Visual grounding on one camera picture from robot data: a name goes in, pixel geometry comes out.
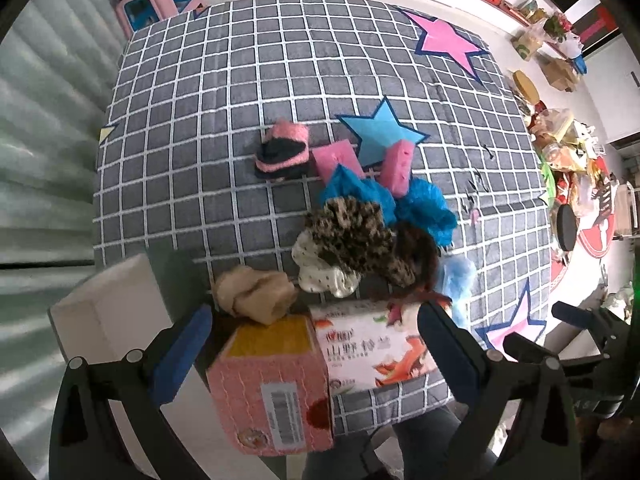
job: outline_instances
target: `tissue package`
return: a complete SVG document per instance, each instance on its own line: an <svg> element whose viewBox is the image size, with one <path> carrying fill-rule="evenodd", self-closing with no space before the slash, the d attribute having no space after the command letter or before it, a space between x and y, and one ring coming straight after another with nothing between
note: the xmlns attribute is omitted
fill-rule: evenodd
<svg viewBox="0 0 640 480"><path fill-rule="evenodd" d="M333 447L326 365L307 317L238 327L207 379L225 434L241 452Z"/></svg>
<svg viewBox="0 0 640 480"><path fill-rule="evenodd" d="M436 369L418 333L419 303L343 301L310 308L332 396Z"/></svg>

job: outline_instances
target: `white door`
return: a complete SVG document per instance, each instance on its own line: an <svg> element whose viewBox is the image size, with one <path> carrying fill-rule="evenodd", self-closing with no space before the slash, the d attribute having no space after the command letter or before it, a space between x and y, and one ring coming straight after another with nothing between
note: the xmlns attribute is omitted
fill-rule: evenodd
<svg viewBox="0 0 640 480"><path fill-rule="evenodd" d="M600 140L640 132L640 63L625 38L616 37L585 61L584 81L606 132Z"/></svg>

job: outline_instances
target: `checkered bedsheet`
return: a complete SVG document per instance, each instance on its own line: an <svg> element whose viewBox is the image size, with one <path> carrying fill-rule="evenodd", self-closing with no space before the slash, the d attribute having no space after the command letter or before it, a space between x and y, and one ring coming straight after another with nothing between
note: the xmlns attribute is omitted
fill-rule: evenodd
<svg viewBox="0 0 640 480"><path fill-rule="evenodd" d="M493 57L472 58L478 82L450 59L416 55L418 36L395 7L367 0L241 0L137 32L108 110L115 128L98 151L96 263L165 244L187 251L203 279L240 263L297 277L290 248L322 183L315 174L256 178L260 139L284 118L309 127L311 146L355 144L336 114L369 115L387 96L400 121L430 135L412 168L460 217L449 250L479 269L472 328L509 320L527 280L531 317L546 319L544 183L513 95ZM473 224L470 198L481 212ZM356 295L386 287L367 276ZM333 299L300 296L304 304ZM437 372L338 396L335 434L449 399Z"/></svg>

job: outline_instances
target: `person's leg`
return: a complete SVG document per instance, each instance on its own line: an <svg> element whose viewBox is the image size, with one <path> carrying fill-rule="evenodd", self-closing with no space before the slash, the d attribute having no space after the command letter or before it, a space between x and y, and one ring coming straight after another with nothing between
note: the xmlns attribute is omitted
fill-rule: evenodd
<svg viewBox="0 0 640 480"><path fill-rule="evenodd" d="M447 408L437 408L394 425L402 451L405 480L435 478L459 425L460 421ZM491 468L495 461L496 456L487 450L482 456L482 471Z"/></svg>
<svg viewBox="0 0 640 480"><path fill-rule="evenodd" d="M302 480L362 480L383 468L369 435L356 433L336 437L332 449L308 453Z"/></svg>

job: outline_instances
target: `barcode label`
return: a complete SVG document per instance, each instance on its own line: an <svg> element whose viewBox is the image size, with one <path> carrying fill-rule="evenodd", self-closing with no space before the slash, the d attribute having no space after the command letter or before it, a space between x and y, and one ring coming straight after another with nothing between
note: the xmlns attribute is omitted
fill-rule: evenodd
<svg viewBox="0 0 640 480"><path fill-rule="evenodd" d="M273 447L277 450L305 447L296 383L267 383L262 384L260 389Z"/></svg>

